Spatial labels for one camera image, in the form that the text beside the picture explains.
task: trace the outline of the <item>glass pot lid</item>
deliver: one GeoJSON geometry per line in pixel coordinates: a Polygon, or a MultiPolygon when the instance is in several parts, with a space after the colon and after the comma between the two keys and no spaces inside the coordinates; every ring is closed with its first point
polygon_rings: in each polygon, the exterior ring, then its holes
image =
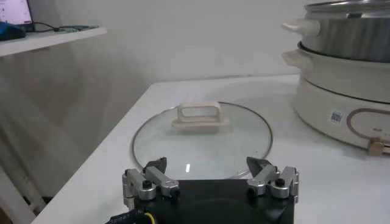
{"type": "Polygon", "coordinates": [[[268,123],[256,112],[226,102],[183,103],[146,121],[131,151],[140,167],[166,157],[176,180],[238,178],[248,156],[265,158],[272,146],[268,123]]]}

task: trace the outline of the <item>screw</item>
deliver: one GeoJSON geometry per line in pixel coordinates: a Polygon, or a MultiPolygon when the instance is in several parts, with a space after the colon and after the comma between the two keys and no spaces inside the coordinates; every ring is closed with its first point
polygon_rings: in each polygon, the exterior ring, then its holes
{"type": "Polygon", "coordinates": [[[284,179],[278,178],[278,179],[275,181],[275,185],[278,186],[278,187],[283,187],[283,186],[285,185],[284,179]]]}
{"type": "Polygon", "coordinates": [[[150,188],[152,188],[152,182],[150,180],[144,180],[142,182],[142,188],[143,189],[150,189],[150,188]]]}

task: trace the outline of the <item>computer monitor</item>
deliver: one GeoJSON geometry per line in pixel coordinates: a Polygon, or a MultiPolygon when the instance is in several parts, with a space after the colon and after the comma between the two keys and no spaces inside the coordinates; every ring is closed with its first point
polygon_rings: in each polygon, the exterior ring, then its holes
{"type": "Polygon", "coordinates": [[[0,21],[14,25],[32,24],[27,0],[0,0],[0,21]]]}

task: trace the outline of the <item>white lid handle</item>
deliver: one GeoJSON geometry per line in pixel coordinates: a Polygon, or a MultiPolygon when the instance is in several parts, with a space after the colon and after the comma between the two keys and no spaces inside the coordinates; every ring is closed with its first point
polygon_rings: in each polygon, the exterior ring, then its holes
{"type": "Polygon", "coordinates": [[[287,65],[299,68],[302,72],[311,72],[314,69],[313,60],[302,53],[300,49],[282,53],[282,58],[287,65]]]}
{"type": "Polygon", "coordinates": [[[177,107],[177,119],[172,122],[172,126],[175,128],[211,127],[227,124],[229,122],[221,116],[221,106],[217,101],[182,103],[177,107]]]}
{"type": "Polygon", "coordinates": [[[282,24],[282,28],[301,34],[303,37],[313,37],[319,34],[321,24],[313,19],[295,19],[282,24]]]}

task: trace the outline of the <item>barcode sticker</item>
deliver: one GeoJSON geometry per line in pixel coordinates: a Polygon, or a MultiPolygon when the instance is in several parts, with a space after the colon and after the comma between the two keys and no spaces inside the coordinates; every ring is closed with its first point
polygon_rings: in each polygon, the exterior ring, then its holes
{"type": "Polygon", "coordinates": [[[340,124],[342,121],[342,112],[333,110],[330,115],[330,122],[332,124],[340,124]]]}

